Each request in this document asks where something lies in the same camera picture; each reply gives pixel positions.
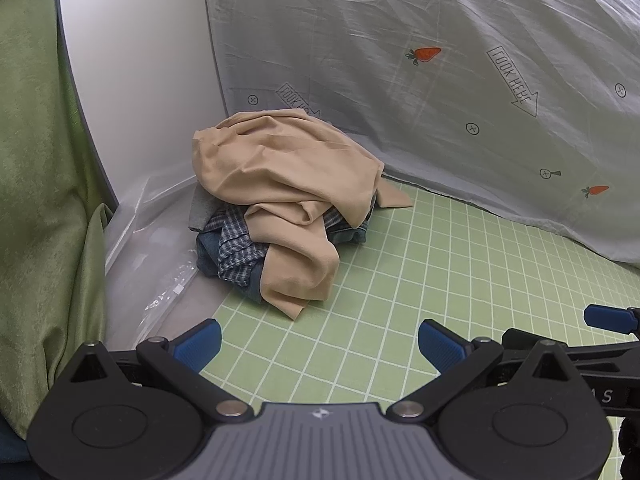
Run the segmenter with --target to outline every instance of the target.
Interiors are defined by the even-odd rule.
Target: green fabric
[[[104,333],[108,209],[55,0],[0,0],[0,412],[21,437],[78,345]]]

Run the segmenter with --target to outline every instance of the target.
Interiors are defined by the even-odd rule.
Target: gray gripper base
[[[386,420],[375,403],[271,404],[217,429],[172,480],[471,480],[427,430]]]

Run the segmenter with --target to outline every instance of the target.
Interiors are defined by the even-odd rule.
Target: plaid shirt
[[[322,215],[322,220],[324,220],[325,231],[328,231],[340,222],[346,222],[344,217],[340,214],[340,211],[338,211],[334,206],[331,206],[331,208]]]
[[[203,232],[220,231],[218,277],[240,286],[249,285],[251,270],[257,260],[267,255],[268,244],[249,238],[244,221],[247,206],[225,204],[213,213]]]

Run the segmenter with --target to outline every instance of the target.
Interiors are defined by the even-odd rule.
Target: metal screw
[[[240,416],[243,415],[249,407],[242,400],[223,400],[216,406],[216,411],[224,416]]]
[[[414,416],[422,415],[424,411],[420,402],[414,400],[401,400],[393,405],[394,413],[402,418],[414,418]]]

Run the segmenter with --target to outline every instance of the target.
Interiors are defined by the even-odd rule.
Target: white wall
[[[226,116],[205,0],[59,3],[82,111],[116,197],[169,166],[193,174],[193,133]]]

